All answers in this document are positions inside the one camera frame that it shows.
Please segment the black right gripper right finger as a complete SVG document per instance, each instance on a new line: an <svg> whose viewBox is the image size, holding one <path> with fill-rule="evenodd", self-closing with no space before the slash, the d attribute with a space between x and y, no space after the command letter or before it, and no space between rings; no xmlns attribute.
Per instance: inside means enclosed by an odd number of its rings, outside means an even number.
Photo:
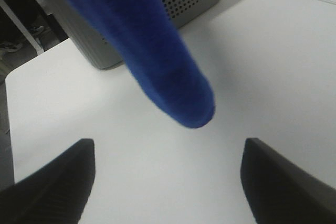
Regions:
<svg viewBox="0 0 336 224"><path fill-rule="evenodd" d="M335 188L258 138L245 141L240 180L257 223L335 223Z"/></svg>

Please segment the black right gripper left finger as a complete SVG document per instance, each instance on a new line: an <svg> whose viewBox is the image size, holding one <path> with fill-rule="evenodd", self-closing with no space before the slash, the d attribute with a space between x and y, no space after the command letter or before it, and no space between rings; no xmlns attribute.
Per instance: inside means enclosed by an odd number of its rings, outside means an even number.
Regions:
<svg viewBox="0 0 336 224"><path fill-rule="evenodd" d="M81 139L1 191L1 223L78 223L94 183L95 149Z"/></svg>

